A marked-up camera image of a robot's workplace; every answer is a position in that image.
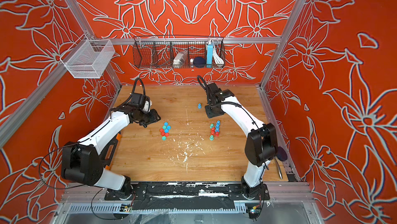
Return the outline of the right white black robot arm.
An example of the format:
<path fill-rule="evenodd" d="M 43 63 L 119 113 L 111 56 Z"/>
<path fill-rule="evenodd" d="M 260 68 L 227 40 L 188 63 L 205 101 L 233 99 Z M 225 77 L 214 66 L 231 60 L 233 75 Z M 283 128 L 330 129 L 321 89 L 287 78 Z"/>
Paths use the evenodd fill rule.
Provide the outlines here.
<path fill-rule="evenodd" d="M 206 93 L 207 117 L 229 115 L 247 138 L 245 155 L 248 167 L 242 177 L 242 193 L 245 198 L 252 199 L 263 187 L 265 170 L 278 152 L 276 128 L 251 114 L 230 90 L 222 90 L 215 83 L 208 84 L 202 76 L 197 76 L 197 81 Z"/>

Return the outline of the cluster of coloured stamps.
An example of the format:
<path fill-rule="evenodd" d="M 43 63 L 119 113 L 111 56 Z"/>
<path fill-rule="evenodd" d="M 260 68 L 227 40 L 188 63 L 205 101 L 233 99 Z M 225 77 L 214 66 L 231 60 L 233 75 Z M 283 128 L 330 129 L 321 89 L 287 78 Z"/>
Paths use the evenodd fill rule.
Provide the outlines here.
<path fill-rule="evenodd" d="M 217 137 L 220 136 L 220 124 L 221 122 L 217 120 L 215 123 L 210 124 L 210 141 L 214 141 Z"/>

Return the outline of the dark blue round object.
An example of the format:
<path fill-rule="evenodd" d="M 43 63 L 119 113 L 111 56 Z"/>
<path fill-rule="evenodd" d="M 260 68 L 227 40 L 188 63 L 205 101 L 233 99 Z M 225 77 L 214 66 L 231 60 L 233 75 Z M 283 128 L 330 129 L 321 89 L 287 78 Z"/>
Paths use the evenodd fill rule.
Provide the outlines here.
<path fill-rule="evenodd" d="M 194 65 L 194 67 L 197 67 L 197 68 L 205 68 L 206 67 L 206 59 L 201 56 L 197 56 L 193 59 L 193 65 Z"/>

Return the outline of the metal spoon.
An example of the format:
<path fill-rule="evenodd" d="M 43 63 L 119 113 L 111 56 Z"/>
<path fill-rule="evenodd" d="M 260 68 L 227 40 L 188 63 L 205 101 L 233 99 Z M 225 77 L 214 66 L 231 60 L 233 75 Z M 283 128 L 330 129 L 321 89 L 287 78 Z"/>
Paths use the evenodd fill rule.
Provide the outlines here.
<path fill-rule="evenodd" d="M 275 165 L 276 165 L 276 168 L 277 168 L 277 171 L 278 171 L 279 178 L 283 179 L 282 171 L 281 171 L 280 165 L 279 165 L 279 163 L 278 163 L 276 158 L 275 158 Z"/>

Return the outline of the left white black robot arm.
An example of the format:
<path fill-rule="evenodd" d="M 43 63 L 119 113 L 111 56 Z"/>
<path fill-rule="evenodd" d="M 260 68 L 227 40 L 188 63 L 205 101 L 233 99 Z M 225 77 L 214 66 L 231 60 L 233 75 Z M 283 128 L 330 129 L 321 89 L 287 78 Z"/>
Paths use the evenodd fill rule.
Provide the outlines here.
<path fill-rule="evenodd" d="M 63 179 L 87 186 L 111 189 L 123 197 L 132 195 L 131 179 L 105 168 L 100 155 L 111 140 L 130 124 L 143 128 L 161 120 L 152 109 L 141 78 L 136 78 L 133 89 L 122 104 L 111 109 L 110 116 L 92 132 L 77 142 L 68 142 L 62 148 Z"/>

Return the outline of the cluster of coloured stamp caps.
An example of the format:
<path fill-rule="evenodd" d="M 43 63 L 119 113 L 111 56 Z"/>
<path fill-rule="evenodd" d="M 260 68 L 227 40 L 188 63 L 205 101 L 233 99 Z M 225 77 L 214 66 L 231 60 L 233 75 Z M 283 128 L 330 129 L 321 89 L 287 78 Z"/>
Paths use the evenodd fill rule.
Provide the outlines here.
<path fill-rule="evenodd" d="M 170 136 L 171 125 L 168 122 L 164 122 L 163 126 L 160 128 L 159 132 L 161 139 L 165 141 Z"/>

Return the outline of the silver pouch in basket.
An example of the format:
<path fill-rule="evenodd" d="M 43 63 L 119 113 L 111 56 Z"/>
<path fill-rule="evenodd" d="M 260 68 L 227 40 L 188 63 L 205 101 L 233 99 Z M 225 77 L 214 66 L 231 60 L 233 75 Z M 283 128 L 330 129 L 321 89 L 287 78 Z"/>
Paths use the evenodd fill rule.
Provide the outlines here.
<path fill-rule="evenodd" d="M 188 58 L 188 51 L 180 51 L 173 60 L 173 68 L 182 68 Z"/>

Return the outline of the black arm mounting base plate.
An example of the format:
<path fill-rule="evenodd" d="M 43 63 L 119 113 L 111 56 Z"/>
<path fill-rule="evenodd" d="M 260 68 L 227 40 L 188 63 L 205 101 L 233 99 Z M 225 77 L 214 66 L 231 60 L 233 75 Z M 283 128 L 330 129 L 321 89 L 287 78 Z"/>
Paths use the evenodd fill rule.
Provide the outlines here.
<path fill-rule="evenodd" d="M 108 189 L 106 201 L 128 203 L 143 211 L 235 211 L 246 212 L 270 200 L 265 184 L 251 195 L 241 183 L 233 182 L 140 182 L 132 183 L 132 194 L 122 197 Z"/>

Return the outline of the light blue box in basket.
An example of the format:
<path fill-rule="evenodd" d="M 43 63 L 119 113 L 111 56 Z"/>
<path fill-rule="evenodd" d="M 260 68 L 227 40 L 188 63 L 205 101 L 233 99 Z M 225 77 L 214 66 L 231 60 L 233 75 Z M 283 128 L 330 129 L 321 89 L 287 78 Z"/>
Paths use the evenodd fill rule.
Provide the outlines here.
<path fill-rule="evenodd" d="M 213 64 L 213 53 L 214 53 L 214 45 L 212 43 L 206 44 L 206 67 L 207 68 L 212 68 Z"/>

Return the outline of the dark blue round pad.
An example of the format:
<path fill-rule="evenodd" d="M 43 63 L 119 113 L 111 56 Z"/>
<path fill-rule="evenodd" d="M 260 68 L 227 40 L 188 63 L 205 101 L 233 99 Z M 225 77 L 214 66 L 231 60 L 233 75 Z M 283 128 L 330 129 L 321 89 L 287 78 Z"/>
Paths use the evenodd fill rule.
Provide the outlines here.
<path fill-rule="evenodd" d="M 286 162 L 288 160 L 287 152 L 285 151 L 284 148 L 282 148 L 280 146 L 278 147 L 278 151 L 277 151 L 276 157 L 281 162 Z"/>

